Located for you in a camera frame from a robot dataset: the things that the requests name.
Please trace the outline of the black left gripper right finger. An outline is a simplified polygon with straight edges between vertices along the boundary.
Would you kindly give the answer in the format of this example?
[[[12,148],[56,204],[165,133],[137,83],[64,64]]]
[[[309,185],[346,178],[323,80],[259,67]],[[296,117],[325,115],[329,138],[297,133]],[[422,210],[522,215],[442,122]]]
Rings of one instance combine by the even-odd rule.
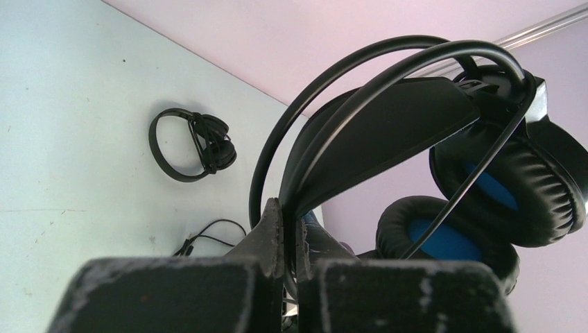
[[[359,259],[315,219],[295,224],[300,332],[516,332],[476,262]]]

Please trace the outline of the small black on-ear headphones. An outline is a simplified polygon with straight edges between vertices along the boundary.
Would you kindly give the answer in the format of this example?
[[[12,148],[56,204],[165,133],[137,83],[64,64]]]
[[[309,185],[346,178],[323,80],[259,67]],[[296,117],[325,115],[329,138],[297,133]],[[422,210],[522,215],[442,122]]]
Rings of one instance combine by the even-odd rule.
[[[186,121],[191,141],[202,165],[201,173],[183,174],[164,157],[157,138],[158,123],[164,117],[177,117]],[[230,127],[214,115],[192,112],[183,108],[168,108],[161,111],[151,121],[148,129],[148,143],[154,160],[167,176],[178,182],[190,183],[225,170],[236,162],[237,152],[228,135],[229,131]]]

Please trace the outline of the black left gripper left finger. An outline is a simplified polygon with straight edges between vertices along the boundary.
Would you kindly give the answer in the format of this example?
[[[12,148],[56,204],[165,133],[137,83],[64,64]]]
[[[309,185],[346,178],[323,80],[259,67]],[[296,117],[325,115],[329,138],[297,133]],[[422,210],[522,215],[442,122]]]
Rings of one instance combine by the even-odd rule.
[[[279,201],[221,257],[106,257],[70,281],[50,332],[280,332]]]

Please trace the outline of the black and blue headset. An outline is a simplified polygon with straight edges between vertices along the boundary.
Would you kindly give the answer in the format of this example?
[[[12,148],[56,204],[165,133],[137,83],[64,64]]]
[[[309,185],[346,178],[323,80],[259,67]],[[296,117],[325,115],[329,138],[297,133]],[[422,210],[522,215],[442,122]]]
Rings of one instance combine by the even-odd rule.
[[[326,200],[427,152],[442,198],[396,200],[382,214],[369,258],[480,262],[510,293],[516,246],[548,246],[587,221],[587,150],[553,123],[546,81],[505,49],[478,40],[393,37],[364,47],[314,79],[288,106],[255,167],[252,225],[286,133],[328,86],[395,51],[413,55],[322,106],[299,133],[279,201],[285,287],[297,293],[295,224]]]

